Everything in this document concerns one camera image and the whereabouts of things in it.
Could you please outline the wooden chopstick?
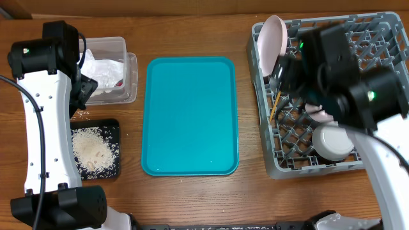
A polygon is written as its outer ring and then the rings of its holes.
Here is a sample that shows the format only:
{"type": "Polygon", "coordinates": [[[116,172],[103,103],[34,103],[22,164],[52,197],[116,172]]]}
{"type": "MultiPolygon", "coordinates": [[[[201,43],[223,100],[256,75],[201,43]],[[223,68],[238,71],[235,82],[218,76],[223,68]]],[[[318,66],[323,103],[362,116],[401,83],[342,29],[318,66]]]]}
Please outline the wooden chopstick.
{"type": "Polygon", "coordinates": [[[275,114],[275,111],[276,111],[276,108],[277,108],[277,104],[279,103],[280,97],[281,97],[281,91],[278,91],[277,95],[276,95],[276,98],[275,98],[275,102],[273,104],[273,107],[272,107],[272,110],[271,110],[271,113],[270,113],[269,123],[271,123],[271,121],[274,118],[274,114],[275,114]]]}

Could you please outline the red snack wrapper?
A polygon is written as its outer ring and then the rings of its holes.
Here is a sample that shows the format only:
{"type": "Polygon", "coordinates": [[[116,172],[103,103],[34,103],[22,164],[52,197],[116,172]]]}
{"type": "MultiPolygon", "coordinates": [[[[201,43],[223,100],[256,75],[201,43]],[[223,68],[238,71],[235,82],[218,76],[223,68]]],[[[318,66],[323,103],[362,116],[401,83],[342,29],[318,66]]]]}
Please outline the red snack wrapper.
{"type": "Polygon", "coordinates": [[[123,81],[121,80],[121,81],[117,82],[117,84],[115,86],[120,87],[122,85],[123,85],[123,81]]]}

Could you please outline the large pink plate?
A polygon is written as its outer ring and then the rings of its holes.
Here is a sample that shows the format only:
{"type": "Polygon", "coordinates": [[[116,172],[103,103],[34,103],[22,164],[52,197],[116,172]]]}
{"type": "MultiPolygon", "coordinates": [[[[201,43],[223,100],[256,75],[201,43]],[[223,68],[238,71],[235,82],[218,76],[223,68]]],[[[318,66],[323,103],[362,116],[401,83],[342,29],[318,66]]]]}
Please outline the large pink plate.
{"type": "Polygon", "coordinates": [[[264,77],[273,72],[278,56],[286,52],[288,33],[284,21],[270,16],[263,24],[258,36],[259,67],[264,77]]]}

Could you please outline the grey metal bowl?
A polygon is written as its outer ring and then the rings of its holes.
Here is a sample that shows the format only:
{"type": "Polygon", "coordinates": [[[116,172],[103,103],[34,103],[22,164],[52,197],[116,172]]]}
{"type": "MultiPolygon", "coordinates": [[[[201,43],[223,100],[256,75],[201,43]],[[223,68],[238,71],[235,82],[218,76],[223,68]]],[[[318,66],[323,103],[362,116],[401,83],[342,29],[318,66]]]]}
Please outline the grey metal bowl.
{"type": "Polygon", "coordinates": [[[344,160],[354,148],[346,130],[336,122],[318,126],[313,131],[312,144],[319,156],[334,162],[344,160]]]}

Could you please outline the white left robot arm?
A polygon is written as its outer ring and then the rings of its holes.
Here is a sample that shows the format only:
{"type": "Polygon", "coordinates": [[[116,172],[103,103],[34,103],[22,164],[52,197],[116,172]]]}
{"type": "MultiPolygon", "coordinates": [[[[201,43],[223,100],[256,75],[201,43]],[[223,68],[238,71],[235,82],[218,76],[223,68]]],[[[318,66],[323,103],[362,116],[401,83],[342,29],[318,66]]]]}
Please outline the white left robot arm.
{"type": "Polygon", "coordinates": [[[42,37],[16,42],[8,53],[8,83],[22,95],[27,133],[24,196],[12,215],[33,229],[139,229],[136,219],[107,205],[102,187],[83,187],[70,118],[97,88],[81,73],[85,38],[66,22],[46,22],[42,37]]]}

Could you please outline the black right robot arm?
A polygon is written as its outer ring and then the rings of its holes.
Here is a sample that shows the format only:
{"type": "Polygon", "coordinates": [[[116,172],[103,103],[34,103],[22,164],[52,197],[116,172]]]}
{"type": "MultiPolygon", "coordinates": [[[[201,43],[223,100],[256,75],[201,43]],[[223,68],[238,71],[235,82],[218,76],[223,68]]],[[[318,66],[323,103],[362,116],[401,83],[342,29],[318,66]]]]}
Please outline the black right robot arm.
{"type": "Polygon", "coordinates": [[[300,35],[300,59],[280,54],[271,76],[280,91],[321,106],[345,129],[375,192],[381,219],[372,229],[408,229],[408,100],[388,67],[361,72],[344,26],[300,35]]]}

